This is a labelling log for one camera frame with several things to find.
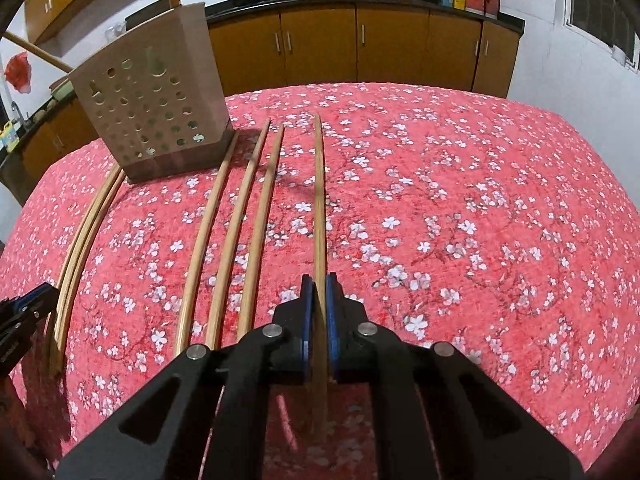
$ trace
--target metal pin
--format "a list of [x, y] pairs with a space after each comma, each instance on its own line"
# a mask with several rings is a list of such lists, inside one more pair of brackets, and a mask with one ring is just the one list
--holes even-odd
[[433, 345], [433, 351], [440, 357], [451, 357], [455, 352], [453, 346], [444, 341], [440, 341]]
[[378, 327], [370, 321], [365, 321], [364, 323], [360, 323], [358, 325], [358, 332], [362, 335], [375, 335], [377, 331]]
[[271, 323], [262, 329], [262, 333], [267, 337], [278, 337], [282, 334], [282, 327], [278, 324]]
[[194, 361], [202, 359], [205, 355], [207, 355], [207, 347], [205, 345], [196, 344], [187, 348], [187, 357]]

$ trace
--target beige plastic basket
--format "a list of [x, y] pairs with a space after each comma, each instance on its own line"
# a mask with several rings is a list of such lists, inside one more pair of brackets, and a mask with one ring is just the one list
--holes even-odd
[[130, 182], [219, 165], [232, 137], [204, 3], [130, 30], [69, 74]]

